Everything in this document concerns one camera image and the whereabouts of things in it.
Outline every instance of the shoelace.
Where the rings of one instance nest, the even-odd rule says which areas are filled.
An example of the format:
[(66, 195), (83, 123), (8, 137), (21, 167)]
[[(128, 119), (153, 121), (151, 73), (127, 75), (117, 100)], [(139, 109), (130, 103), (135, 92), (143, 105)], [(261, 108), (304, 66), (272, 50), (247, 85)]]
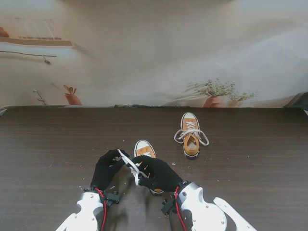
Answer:
[(146, 156), (152, 157), (151, 151), (149, 151), (149, 152), (147, 152), (147, 153), (143, 153), (142, 155), (146, 155)]
[(129, 167), (129, 168), (130, 168), (130, 172), (133, 174), (133, 176), (134, 176), (134, 178), (135, 178), (135, 184), (136, 184), (136, 186), (139, 185), (139, 180), (138, 180), (139, 174), (141, 174), (141, 175), (143, 175), (144, 177), (148, 178), (147, 175), (145, 175), (143, 172), (140, 172), (140, 171), (139, 171), (139, 169), (138, 169), (138, 167), (136, 166), (136, 164), (134, 164), (134, 163), (131, 161), (131, 159), (129, 159), (127, 156), (125, 156), (125, 155), (121, 152), (120, 149), (118, 149), (117, 151), (120, 153), (120, 155), (121, 155), (121, 157), (122, 157), (124, 163), (125, 163), (125, 164), (130, 164), (130, 165), (131, 165), (131, 167)]
[[(206, 135), (204, 134), (204, 132), (202, 132), (202, 131), (199, 130), (199, 129), (196, 129), (196, 123), (195, 123), (195, 122), (186, 122), (186, 127), (187, 127), (187, 131), (184, 131), (184, 130), (180, 129), (180, 130), (177, 131), (177, 133), (175, 133), (175, 135), (174, 135), (174, 140), (175, 140), (176, 142), (178, 142), (178, 143), (184, 143), (184, 136), (186, 136), (188, 133), (191, 133), (191, 134), (195, 135), (195, 136), (198, 138), (199, 142), (200, 142), (201, 144), (203, 144), (204, 146), (208, 146), (208, 145), (210, 144), (210, 142), (208, 141), (208, 138), (206, 137)], [(202, 139), (201, 139), (199, 133), (201, 133), (201, 134), (204, 136), (204, 138), (205, 138), (205, 140), (206, 140), (206, 143), (204, 143), (204, 142), (202, 141)]]

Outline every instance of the dark wood tabletop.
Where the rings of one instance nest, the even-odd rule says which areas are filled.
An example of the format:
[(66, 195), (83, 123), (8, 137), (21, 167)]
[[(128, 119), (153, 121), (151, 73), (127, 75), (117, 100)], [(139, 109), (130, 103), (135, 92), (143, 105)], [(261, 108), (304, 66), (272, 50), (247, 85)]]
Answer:
[[(173, 140), (190, 111), (208, 136), (199, 157), (187, 159)], [(145, 139), (184, 179), (231, 204), (258, 231), (308, 230), (308, 116), (265, 108), (16, 107), (0, 118), (0, 229), (54, 231), (73, 212), (99, 157), (121, 148), (133, 155)], [(119, 205), (106, 230), (168, 231), (164, 197), (134, 186), (123, 167), (110, 191)], [(189, 230), (190, 214), (183, 213)], [(180, 223), (173, 216), (176, 230)], [(235, 230), (229, 221), (227, 230)]]

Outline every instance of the sneaker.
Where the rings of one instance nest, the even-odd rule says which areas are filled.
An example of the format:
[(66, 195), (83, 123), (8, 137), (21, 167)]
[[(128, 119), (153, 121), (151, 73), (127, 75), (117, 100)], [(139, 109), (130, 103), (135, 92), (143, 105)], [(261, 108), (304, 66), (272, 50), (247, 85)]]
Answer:
[[(201, 140), (200, 133), (204, 136), (206, 143)], [(199, 143), (204, 146), (209, 145), (209, 141), (200, 130), (200, 125), (197, 117), (190, 112), (186, 112), (181, 120), (181, 129), (177, 131), (174, 135), (174, 140), (178, 143), (184, 144), (184, 154), (189, 159), (194, 159), (199, 154)]]
[[(140, 140), (135, 145), (134, 156), (137, 157), (140, 155), (146, 155), (152, 158), (156, 158), (156, 154), (153, 147), (150, 145), (148, 141), (145, 140)], [(153, 195), (157, 195), (163, 193), (164, 191), (161, 189), (154, 189), (154, 190), (150, 189), (150, 192)]]

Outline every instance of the printed backdrop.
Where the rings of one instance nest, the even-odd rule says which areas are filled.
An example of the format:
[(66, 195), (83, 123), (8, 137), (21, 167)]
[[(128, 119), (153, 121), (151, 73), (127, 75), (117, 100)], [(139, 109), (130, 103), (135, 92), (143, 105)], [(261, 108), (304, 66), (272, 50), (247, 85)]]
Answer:
[[(1, 42), (42, 37), (75, 47)], [(308, 90), (307, 38), (305, 0), (1, 0), (0, 51), (56, 57), (0, 52), (0, 107), (40, 105), (37, 91), (51, 105), (282, 107)]]

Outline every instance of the red cable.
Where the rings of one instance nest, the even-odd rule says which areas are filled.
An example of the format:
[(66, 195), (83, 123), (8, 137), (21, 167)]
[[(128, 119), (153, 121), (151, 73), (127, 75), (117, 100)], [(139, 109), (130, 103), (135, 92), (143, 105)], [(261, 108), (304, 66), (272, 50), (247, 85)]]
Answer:
[[(99, 190), (98, 188), (95, 188), (95, 190), (101, 195), (101, 197), (105, 197), (101, 190)], [(104, 218), (102, 222), (101, 231), (104, 230), (106, 217), (107, 217), (107, 202), (104, 200), (103, 204), (104, 204)]]
[(175, 199), (176, 199), (176, 201), (175, 201), (175, 206), (176, 206), (176, 208), (177, 208), (177, 213), (178, 213), (180, 222), (181, 222), (181, 224), (182, 224), (182, 227), (183, 227), (184, 231), (187, 231), (186, 225), (185, 225), (185, 223), (184, 223), (184, 221), (183, 221), (183, 218), (182, 218), (182, 216), (181, 216), (180, 209), (179, 209), (179, 205), (178, 205), (178, 202), (177, 202), (179, 188), (180, 188), (180, 187), (178, 186), (178, 187), (176, 188), (176, 190), (175, 190)]

